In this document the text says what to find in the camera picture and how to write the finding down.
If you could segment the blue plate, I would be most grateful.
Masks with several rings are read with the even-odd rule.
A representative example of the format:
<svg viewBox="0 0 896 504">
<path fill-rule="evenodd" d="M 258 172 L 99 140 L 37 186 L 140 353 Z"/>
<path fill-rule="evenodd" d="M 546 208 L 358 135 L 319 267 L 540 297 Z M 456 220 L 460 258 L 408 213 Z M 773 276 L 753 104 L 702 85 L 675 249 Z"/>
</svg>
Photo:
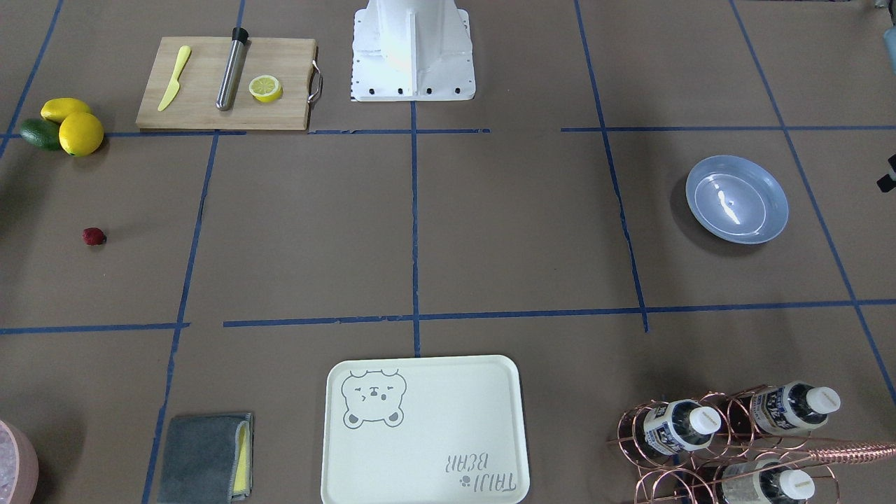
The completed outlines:
<svg viewBox="0 0 896 504">
<path fill-rule="evenodd" d="M 770 242 L 790 217 L 780 182 L 745 157 L 714 155 L 696 163 L 686 178 L 685 196 L 707 232 L 735 244 Z"/>
</svg>

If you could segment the red strawberry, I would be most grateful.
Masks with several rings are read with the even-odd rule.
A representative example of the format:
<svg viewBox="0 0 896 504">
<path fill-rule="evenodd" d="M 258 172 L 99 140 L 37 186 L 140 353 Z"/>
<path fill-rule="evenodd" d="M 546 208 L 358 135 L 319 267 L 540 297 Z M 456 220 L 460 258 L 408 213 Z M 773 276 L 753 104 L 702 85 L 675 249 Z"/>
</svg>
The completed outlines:
<svg viewBox="0 0 896 504">
<path fill-rule="evenodd" d="M 81 233 L 81 240 L 88 246 L 101 246 L 106 243 L 108 236 L 99 227 L 87 227 Z"/>
</svg>

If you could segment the green lime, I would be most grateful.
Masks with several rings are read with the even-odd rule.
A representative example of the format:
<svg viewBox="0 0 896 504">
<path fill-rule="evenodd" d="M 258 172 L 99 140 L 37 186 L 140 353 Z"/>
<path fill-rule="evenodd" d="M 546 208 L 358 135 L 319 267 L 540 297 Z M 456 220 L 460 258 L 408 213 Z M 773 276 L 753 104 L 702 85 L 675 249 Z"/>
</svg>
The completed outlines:
<svg viewBox="0 0 896 504">
<path fill-rule="evenodd" d="M 19 135 L 31 146 L 48 152 L 63 149 L 59 140 L 60 125 L 44 118 L 29 118 L 20 124 Z"/>
</svg>

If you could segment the tea bottle far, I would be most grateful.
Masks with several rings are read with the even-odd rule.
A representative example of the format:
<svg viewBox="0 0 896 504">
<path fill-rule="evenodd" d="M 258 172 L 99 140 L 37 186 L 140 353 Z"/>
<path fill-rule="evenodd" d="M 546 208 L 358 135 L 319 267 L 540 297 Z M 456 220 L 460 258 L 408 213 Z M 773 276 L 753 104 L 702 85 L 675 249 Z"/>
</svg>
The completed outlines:
<svg viewBox="0 0 896 504">
<path fill-rule="evenodd" d="M 796 436 L 822 427 L 839 409 L 841 396 L 832 387 L 793 381 L 759 390 L 750 400 L 749 412 L 762 433 Z"/>
</svg>

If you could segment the yellow plastic knife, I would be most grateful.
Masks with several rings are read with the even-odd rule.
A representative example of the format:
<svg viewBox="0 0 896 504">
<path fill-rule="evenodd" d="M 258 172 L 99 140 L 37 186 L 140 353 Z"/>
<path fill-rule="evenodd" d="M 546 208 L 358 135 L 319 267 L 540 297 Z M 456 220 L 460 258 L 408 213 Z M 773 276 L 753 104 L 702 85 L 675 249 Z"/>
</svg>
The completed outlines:
<svg viewBox="0 0 896 504">
<path fill-rule="evenodd" d="M 189 45 L 182 45 L 176 55 L 176 60 L 174 64 L 174 68 L 171 71 L 171 76 L 169 78 L 169 82 L 167 83 L 167 88 L 163 93 L 163 96 L 160 100 L 159 105 L 157 105 L 157 111 L 166 111 L 169 108 L 169 105 L 176 98 L 177 93 L 181 89 L 181 83 L 179 82 L 179 78 L 182 74 L 183 68 L 185 68 L 188 63 L 189 57 L 192 54 L 192 48 Z"/>
</svg>

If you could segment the grey folded cloth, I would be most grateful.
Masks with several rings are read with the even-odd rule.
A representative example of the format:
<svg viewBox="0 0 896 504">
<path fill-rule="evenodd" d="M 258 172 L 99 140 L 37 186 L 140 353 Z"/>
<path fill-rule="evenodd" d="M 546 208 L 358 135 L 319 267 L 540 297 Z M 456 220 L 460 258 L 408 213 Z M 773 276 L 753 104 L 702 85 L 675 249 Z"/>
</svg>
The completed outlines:
<svg viewBox="0 0 896 504">
<path fill-rule="evenodd" d="M 234 503 L 253 488 L 252 412 L 176 416 L 169 422 L 159 503 Z"/>
</svg>

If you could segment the lemon half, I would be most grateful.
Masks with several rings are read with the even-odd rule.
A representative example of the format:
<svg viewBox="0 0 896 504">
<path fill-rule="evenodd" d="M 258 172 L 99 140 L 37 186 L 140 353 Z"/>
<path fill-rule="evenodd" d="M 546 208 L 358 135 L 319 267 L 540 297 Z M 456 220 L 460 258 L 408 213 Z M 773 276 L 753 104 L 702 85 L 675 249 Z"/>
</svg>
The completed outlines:
<svg viewBox="0 0 896 504">
<path fill-rule="evenodd" d="M 248 90 L 260 103 L 275 102 L 283 95 L 281 80 L 275 76 L 256 76 L 249 83 Z"/>
</svg>

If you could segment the yellow lemon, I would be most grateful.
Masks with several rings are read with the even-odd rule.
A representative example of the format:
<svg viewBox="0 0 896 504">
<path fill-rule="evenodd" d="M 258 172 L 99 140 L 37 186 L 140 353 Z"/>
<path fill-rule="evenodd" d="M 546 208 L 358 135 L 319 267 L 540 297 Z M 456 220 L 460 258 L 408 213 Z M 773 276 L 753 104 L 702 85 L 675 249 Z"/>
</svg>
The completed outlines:
<svg viewBox="0 0 896 504">
<path fill-rule="evenodd" d="M 68 115 L 59 127 L 59 144 L 70 156 L 90 155 L 104 140 L 102 122 L 92 113 L 77 112 Z"/>
<path fill-rule="evenodd" d="M 41 117 L 53 123 L 61 124 L 65 118 L 74 113 L 91 113 L 92 109 L 83 100 L 74 97 L 49 99 L 41 108 Z"/>
</svg>

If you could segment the steel muddler rod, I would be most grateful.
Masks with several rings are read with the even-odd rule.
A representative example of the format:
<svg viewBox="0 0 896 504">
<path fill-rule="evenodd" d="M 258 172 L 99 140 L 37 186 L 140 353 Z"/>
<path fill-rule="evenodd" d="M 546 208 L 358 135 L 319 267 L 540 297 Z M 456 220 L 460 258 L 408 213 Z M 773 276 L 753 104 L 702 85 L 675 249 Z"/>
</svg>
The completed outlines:
<svg viewBox="0 0 896 504">
<path fill-rule="evenodd" d="M 227 64 L 216 99 L 218 111 L 230 111 L 234 105 L 247 51 L 249 51 L 249 32 L 242 27 L 234 27 Z"/>
</svg>

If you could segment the cream bear tray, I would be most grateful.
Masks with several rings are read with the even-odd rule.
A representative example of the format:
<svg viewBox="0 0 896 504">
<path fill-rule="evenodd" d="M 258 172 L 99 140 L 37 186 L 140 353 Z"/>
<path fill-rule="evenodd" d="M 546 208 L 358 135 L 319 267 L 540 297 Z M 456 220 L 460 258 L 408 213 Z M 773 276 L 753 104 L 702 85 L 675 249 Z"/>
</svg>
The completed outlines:
<svg viewBox="0 0 896 504">
<path fill-rule="evenodd" d="M 529 488 L 511 358 L 371 358 L 330 370 L 324 503 L 519 503 Z"/>
</svg>

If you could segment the tea bottle near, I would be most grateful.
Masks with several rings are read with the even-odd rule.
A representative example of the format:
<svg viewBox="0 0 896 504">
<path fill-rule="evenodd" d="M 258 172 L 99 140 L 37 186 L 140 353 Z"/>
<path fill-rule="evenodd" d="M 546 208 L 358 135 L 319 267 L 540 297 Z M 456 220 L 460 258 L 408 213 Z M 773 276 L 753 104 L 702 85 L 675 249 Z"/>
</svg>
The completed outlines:
<svg viewBox="0 0 896 504">
<path fill-rule="evenodd" d="M 806 503 L 816 494 L 815 480 L 807 472 L 772 458 L 727 466 L 719 488 L 725 503 Z"/>
</svg>

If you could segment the tea bottle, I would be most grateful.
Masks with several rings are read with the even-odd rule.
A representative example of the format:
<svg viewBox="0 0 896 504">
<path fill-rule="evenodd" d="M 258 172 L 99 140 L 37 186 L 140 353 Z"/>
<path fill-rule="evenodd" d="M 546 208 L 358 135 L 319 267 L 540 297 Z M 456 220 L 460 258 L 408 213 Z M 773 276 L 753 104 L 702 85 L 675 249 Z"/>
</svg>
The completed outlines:
<svg viewBox="0 0 896 504">
<path fill-rule="evenodd" d="M 822 427 L 839 409 L 841 396 L 832 387 L 793 381 L 759 390 L 750 400 L 749 412 L 762 433 L 796 436 Z"/>
<path fill-rule="evenodd" d="M 725 503 L 806 503 L 816 494 L 815 480 L 807 472 L 772 458 L 727 466 L 719 488 Z"/>
<path fill-rule="evenodd" d="M 710 446 L 722 427 L 720 413 L 694 400 L 653 407 L 641 424 L 640 438 L 653 456 L 672 456 Z"/>
</svg>

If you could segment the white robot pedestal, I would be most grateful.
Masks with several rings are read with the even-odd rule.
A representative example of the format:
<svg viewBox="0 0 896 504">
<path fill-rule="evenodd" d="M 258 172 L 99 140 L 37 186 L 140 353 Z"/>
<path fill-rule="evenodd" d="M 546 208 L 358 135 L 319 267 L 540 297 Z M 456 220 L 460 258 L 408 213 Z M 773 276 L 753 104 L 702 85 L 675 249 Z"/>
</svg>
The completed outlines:
<svg viewBox="0 0 896 504">
<path fill-rule="evenodd" d="M 353 102 L 475 98 L 470 16 L 454 1 L 369 1 L 353 27 Z"/>
</svg>

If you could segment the pink bowl of ice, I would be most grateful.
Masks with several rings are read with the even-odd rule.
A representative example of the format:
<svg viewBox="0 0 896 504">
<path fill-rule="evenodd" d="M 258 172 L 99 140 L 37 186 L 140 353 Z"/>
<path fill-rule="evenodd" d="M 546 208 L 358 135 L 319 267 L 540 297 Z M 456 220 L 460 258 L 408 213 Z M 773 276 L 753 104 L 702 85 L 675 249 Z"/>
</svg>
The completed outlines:
<svg viewBox="0 0 896 504">
<path fill-rule="evenodd" d="M 32 503 L 39 462 L 31 440 L 10 422 L 1 421 L 2 503 Z"/>
</svg>

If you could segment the tea bottle middle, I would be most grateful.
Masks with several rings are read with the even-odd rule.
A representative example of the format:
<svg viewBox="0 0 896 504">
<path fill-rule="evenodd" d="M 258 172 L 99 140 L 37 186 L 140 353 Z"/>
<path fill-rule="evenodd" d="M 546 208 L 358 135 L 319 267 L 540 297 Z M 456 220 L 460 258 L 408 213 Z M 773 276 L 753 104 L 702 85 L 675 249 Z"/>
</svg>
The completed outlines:
<svg viewBox="0 0 896 504">
<path fill-rule="evenodd" d="M 710 446 L 722 427 L 720 413 L 694 400 L 653 407 L 641 424 L 640 438 L 653 456 L 672 456 Z"/>
</svg>

